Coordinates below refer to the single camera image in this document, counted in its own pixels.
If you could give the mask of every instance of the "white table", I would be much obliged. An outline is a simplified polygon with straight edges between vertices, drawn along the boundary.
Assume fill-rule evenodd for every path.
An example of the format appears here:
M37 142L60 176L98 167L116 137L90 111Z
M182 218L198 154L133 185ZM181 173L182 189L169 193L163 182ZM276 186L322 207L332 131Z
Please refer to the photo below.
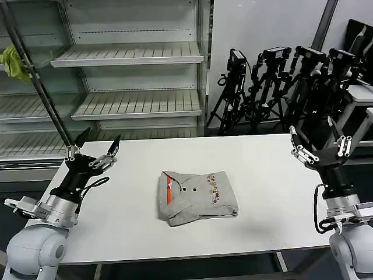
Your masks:
M89 142L82 153L100 156L109 145ZM314 189L321 180L290 151L288 134L122 141L118 162L104 174L110 181L91 189L83 201L62 263L169 260L328 246L328 234L317 234L313 224ZM67 170L65 164L59 168L43 200ZM158 219L156 205L163 170L195 174L225 170L240 208L238 217L169 227ZM325 217L321 197L318 212Z

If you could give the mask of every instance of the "metal pole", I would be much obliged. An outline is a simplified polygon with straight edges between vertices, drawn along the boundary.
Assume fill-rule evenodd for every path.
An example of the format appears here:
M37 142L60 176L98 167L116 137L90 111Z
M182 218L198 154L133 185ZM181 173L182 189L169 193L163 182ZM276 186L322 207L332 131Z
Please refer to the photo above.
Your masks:
M328 0L311 48L321 51L339 0Z
M19 32L16 28L16 23L12 16L12 13L8 7L8 3L6 0L1 0L0 11L3 15L3 22L8 31L9 37L12 40L15 48L19 56L21 57L24 65L26 66L27 70L29 71L29 75L31 76L32 83L34 84L35 90L38 93L45 109L47 110L49 116L52 119L54 126L56 127L58 133L60 134L64 144L66 146L70 146L72 144L71 138L59 117L59 114L56 108L53 105L53 102L47 93L44 85L41 83L40 75L35 69L33 62L30 58L29 53L27 52L26 46L22 41L21 37L19 36Z

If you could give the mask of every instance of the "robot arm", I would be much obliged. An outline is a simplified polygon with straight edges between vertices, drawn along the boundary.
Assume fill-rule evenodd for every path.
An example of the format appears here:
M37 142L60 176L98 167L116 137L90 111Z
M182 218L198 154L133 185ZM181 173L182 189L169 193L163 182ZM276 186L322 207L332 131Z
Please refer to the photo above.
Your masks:
M343 165L350 156L352 138L344 136L335 122L328 122L336 138L336 145L316 151L302 146L295 128L290 128L293 150L291 153L305 167L316 170L325 190L322 194L328 206L327 218L317 223L315 191L314 219L317 232L324 234L334 230L330 247L345 280L373 279L373 202L360 203L353 185L349 184Z
M80 134L75 144L68 147L65 163L69 168L61 185L51 190L46 202L23 197L20 201L6 199L5 205L14 208L27 219L40 223L28 226L13 236L6 249L8 263L3 280L37 279L54 280L58 264L66 253L69 231L78 224L78 216L84 196L92 187L106 183L101 178L86 187L91 177L99 176L117 160L120 136L108 152L94 158L80 153L90 129Z

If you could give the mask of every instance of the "printed graphic on shirt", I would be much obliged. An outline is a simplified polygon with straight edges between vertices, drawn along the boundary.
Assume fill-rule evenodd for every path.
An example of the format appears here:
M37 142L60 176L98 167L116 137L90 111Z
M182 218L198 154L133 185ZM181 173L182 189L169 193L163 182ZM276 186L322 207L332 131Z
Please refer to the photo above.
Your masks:
M211 194L211 205L218 203L220 196L219 196L219 189L217 187L215 176L214 174L207 175L207 182L211 186L210 194Z

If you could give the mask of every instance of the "white wall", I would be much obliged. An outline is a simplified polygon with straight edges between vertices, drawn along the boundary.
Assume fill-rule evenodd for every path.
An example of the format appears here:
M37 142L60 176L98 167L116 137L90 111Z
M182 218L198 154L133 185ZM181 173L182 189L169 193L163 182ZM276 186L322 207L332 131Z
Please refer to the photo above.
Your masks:
M209 113L223 89L216 82L226 72L230 48L241 50L253 66L265 49L282 46L291 47L294 52L296 46L311 46L326 3L327 0L215 0ZM248 78L246 92L250 85ZM210 127L218 125L215 118Z
M342 48L350 19L373 26L372 0L339 0L322 51L328 53L331 48Z

